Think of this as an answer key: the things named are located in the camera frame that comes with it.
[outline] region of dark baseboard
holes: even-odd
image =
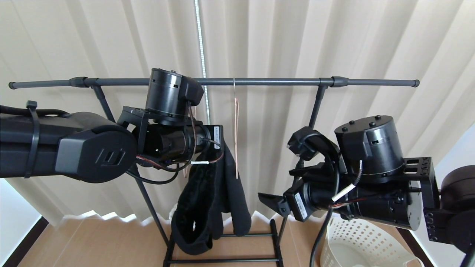
[[[41,217],[36,224],[31,228],[30,232],[25,236],[22,242],[18,245],[15,251],[10,255],[7,259],[3,267],[16,267],[20,264],[21,260],[25,257],[28,253],[30,248],[33,246],[35,241],[41,235],[41,233],[45,230],[46,226],[49,222]]]
[[[409,248],[412,250],[414,255],[416,255],[416,257],[418,257],[424,263],[424,266],[434,267],[434,265],[429,260],[426,253],[420,247],[419,243],[416,241],[416,239],[411,234],[411,232],[409,232],[409,230],[401,229],[401,228],[398,228],[398,231],[399,231],[399,234],[401,234],[402,238],[404,238],[404,240],[406,241],[406,243],[408,244]]]

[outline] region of curtain fold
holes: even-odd
[[[329,77],[420,79],[418,88],[329,88],[315,129],[336,142],[334,129],[377,114],[395,118],[406,157],[437,163],[475,121],[475,2],[452,1],[198,1],[208,77]],[[10,90],[10,81],[148,77],[163,68],[202,77],[195,1],[77,0],[0,2],[0,101],[22,107],[104,115],[90,89]],[[212,124],[224,125],[234,154],[234,90],[208,86]],[[143,107],[145,86],[104,87],[116,118],[123,105]],[[308,124],[314,86],[237,86],[239,171],[250,212],[270,215],[258,192],[282,194],[296,157],[285,147]],[[206,122],[205,100],[197,118]],[[317,156],[306,165],[315,164]],[[143,177],[170,173],[140,168]],[[186,184],[146,185],[168,218]],[[9,178],[53,225],[67,214],[94,210],[121,217],[149,211],[133,178],[103,184],[62,176]]]

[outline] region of white plastic basket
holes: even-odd
[[[376,225],[362,219],[334,217],[327,230],[320,266],[404,267],[412,260],[424,267],[419,258]]]

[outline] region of clothes rack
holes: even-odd
[[[314,128],[315,121],[322,103],[323,95],[326,89],[329,87],[343,87],[343,86],[411,86],[417,87],[419,85],[418,80],[383,80],[383,79],[349,79],[339,76],[333,76],[330,78],[195,78],[202,86],[318,86],[315,103],[313,105],[312,114],[310,115],[309,127]],[[88,77],[75,77],[69,80],[55,80],[55,81],[35,81],[35,82],[10,82],[9,87],[11,89],[18,88],[30,88],[30,87],[53,87],[53,86],[73,86],[87,88],[90,87],[94,90],[97,99],[99,100],[101,107],[108,120],[115,122],[111,109],[107,103],[102,86],[147,86],[149,84],[148,78],[88,78]],[[302,168],[304,161],[299,159],[295,168]],[[300,177],[295,176],[293,185],[298,181]],[[278,267],[284,266],[282,258],[282,252],[280,250],[280,242],[287,224],[288,217],[284,217],[279,232],[277,232],[276,222],[274,219],[270,220],[270,232],[269,233],[254,233],[247,234],[244,237],[272,237],[272,243],[274,246],[274,257],[267,258],[224,258],[224,259],[172,259],[173,251],[175,248],[175,242],[170,236],[170,239],[165,234],[162,224],[158,218],[155,208],[150,200],[150,196],[142,181],[136,180],[137,185],[142,193],[152,217],[157,224],[163,241],[167,245],[167,252],[165,259],[163,260],[163,266],[169,267],[171,264],[196,264],[196,263],[225,263],[225,262],[262,262],[262,261],[274,261]],[[229,238],[236,235],[224,234],[222,237]]]

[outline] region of white wall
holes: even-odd
[[[436,166],[437,183],[440,186],[445,176],[456,168],[475,164],[475,124],[465,132],[450,152]],[[428,240],[425,222],[414,232],[416,239],[426,249],[438,267],[460,266],[465,254],[452,245]]]
[[[0,179],[0,266],[39,218],[41,215],[7,181]]]

